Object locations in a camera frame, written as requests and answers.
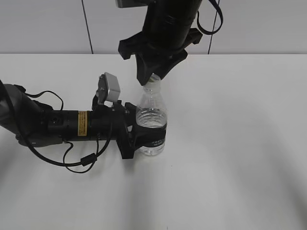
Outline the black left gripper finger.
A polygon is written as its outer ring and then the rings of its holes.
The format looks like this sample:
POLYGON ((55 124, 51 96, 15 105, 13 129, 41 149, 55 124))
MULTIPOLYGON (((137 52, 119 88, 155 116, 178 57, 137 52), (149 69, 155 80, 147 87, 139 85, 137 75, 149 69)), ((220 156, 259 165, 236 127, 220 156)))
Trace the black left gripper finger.
POLYGON ((132 146, 142 153, 162 153, 165 147, 166 125, 162 127, 132 127, 132 146))
POLYGON ((136 123, 136 106, 126 102, 124 105, 124 117, 127 125, 134 125, 136 123))

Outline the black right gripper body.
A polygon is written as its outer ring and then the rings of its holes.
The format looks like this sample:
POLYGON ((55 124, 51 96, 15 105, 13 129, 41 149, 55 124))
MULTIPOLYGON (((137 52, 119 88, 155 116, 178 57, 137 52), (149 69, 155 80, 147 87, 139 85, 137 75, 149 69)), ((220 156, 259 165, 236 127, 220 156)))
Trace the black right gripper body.
POLYGON ((132 55, 144 55, 149 58, 162 56, 181 62, 188 56, 185 48, 197 45, 202 39, 202 33, 196 28, 170 28, 141 32, 121 40, 118 52, 124 60, 132 55))

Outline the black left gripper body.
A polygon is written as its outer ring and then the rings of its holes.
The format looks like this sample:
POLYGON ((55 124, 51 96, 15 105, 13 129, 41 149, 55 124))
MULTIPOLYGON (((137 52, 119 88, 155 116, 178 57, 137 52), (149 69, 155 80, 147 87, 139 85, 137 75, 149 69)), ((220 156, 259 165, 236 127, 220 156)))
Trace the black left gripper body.
POLYGON ((90 111, 90 136, 99 136, 101 140, 115 140, 122 159, 133 159, 135 149, 132 146, 132 134, 124 117, 124 105, 121 100, 111 107, 92 103, 90 111))

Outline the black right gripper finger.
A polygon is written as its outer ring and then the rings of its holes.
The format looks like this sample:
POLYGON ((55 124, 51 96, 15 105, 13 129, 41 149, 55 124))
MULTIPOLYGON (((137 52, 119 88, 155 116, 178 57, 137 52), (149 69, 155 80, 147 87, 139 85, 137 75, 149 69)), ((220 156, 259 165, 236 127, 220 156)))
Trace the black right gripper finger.
POLYGON ((154 74, 163 79, 166 75, 180 62, 187 58, 187 54, 176 54, 169 56, 166 60, 163 60, 161 64, 153 71, 154 74))
POLYGON ((145 85, 156 68, 154 56, 136 54, 137 80, 145 85))

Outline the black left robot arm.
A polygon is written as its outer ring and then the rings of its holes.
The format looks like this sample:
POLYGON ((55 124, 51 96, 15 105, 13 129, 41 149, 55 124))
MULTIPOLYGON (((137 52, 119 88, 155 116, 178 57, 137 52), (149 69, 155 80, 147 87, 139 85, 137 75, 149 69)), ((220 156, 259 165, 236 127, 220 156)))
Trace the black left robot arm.
POLYGON ((166 125, 156 128, 139 126, 136 106, 131 103, 99 105, 93 98, 91 111, 54 110, 34 100, 19 85, 0 85, 0 125, 15 134, 18 143, 34 148, 64 141, 115 140, 121 157, 132 159, 141 147, 158 147, 165 142, 166 125))

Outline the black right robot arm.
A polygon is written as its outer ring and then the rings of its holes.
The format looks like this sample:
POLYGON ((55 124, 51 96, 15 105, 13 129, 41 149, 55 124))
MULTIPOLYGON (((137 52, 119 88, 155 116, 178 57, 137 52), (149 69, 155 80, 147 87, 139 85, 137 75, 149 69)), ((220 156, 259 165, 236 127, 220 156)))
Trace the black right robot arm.
POLYGON ((200 0, 153 0, 148 3, 142 30, 121 40, 124 60, 136 57, 137 80, 144 86, 152 74, 163 79, 188 56, 186 47, 198 44, 201 32, 192 28, 200 0))

